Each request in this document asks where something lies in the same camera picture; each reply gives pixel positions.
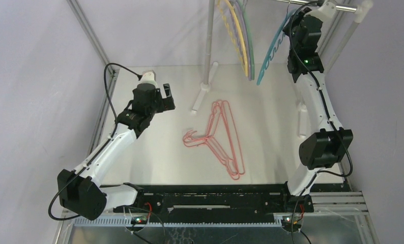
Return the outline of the yellow wavy hanger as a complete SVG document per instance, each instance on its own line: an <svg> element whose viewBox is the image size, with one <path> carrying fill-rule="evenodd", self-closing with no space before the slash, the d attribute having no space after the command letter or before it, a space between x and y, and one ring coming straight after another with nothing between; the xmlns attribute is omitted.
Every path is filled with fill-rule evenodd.
<svg viewBox="0 0 404 244"><path fill-rule="evenodd" d="M235 7L230 1L217 1L216 7L238 55L244 75L247 77L249 74L247 49Z"/></svg>

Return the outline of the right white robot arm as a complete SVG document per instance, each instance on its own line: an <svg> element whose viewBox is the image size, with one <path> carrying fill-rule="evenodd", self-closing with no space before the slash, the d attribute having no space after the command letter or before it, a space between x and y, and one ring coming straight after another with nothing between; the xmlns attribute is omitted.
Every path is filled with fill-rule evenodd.
<svg viewBox="0 0 404 244"><path fill-rule="evenodd" d="M353 132L337 118L326 91L322 60L316 49L323 23L336 12L332 1L312 1L291 14L283 32L290 39L288 72L300 97L299 132L306 139L298 147L299 166L287 181L288 193L280 197L281 207L294 211L299 196L309 194L320 173L331 174L336 163L349 157Z"/></svg>

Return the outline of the teal wavy hanger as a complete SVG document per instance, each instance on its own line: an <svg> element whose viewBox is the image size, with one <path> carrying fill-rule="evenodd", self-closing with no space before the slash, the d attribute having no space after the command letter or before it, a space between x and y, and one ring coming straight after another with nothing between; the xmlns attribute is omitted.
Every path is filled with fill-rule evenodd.
<svg viewBox="0 0 404 244"><path fill-rule="evenodd" d="M283 39L285 37L285 33L283 31L283 28L286 26L287 21L292 17L292 15L295 12L296 12L296 9L293 9L290 12L286 13L286 16L285 16L283 22L281 23L281 25L279 26L277 32L275 33L274 38L273 38L273 40L272 40L272 42L271 42L271 44L270 44L270 46L269 46L269 48L267 50L266 56L265 56L265 58L264 58L264 60L262 62L262 66L261 66L261 69L259 71L259 74L258 74L258 77L257 77L257 80L256 80L256 85L261 84L261 82L262 82L262 80L264 78L265 72L269 68L270 62L274 59L275 54L277 53L277 51L278 51L278 49L279 49L280 45L282 44Z"/></svg>

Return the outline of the purple wavy hanger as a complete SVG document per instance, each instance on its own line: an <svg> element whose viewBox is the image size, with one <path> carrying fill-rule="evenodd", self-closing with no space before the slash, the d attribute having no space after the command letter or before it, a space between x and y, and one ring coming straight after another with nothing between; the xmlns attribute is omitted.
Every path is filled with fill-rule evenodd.
<svg viewBox="0 0 404 244"><path fill-rule="evenodd" d="M244 53L242 51L242 43L240 42L239 33L241 33L242 36L243 36L244 46L245 46L245 50L246 50L246 59L245 60L247 61L247 75L248 75L249 67L248 67L248 57L247 57L247 48L246 48L247 38L245 36L245 32L242 30L242 27L244 25L243 25L243 22L242 22L241 18L238 15L239 8L237 8L236 5L235 5L236 1L229 1L229 3L233 7L233 10L229 10L229 13L230 13L230 15L232 17L233 29L234 29L234 38L238 41L238 47L239 47L239 50L240 50L240 54L244 54ZM236 26L235 20L233 18L233 14L235 14L236 17L237 17L238 23L240 25L240 30L238 30L238 27Z"/></svg>

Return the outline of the green wavy hanger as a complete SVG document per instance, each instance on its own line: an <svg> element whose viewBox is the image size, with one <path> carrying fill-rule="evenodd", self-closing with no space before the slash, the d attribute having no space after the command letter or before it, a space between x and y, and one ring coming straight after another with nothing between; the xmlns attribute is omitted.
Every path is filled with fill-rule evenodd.
<svg viewBox="0 0 404 244"><path fill-rule="evenodd" d="M243 1L236 1L235 5L237 8L239 8L238 15L243 22L244 26L242 27L242 30L245 32L245 36L247 38L246 48L247 48L248 67L249 67L247 77L249 81L253 81L255 76L255 64L254 64L253 39L250 29L250 22L247 18L245 5Z"/></svg>

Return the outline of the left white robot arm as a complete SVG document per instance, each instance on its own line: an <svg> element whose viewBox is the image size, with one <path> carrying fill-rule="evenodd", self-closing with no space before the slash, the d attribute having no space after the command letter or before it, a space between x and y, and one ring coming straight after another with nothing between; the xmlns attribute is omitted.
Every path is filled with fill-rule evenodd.
<svg viewBox="0 0 404 244"><path fill-rule="evenodd" d="M57 176L60 205L78 217L97 219L105 210L127 206L133 212L141 211L145 198L141 188L123 183L102 187L107 172L120 155L134 143L150 125L157 113L175 109L168 83L163 85L166 96L153 82L143 82L133 90L133 100L115 118L111 135L73 170L62 170Z"/></svg>

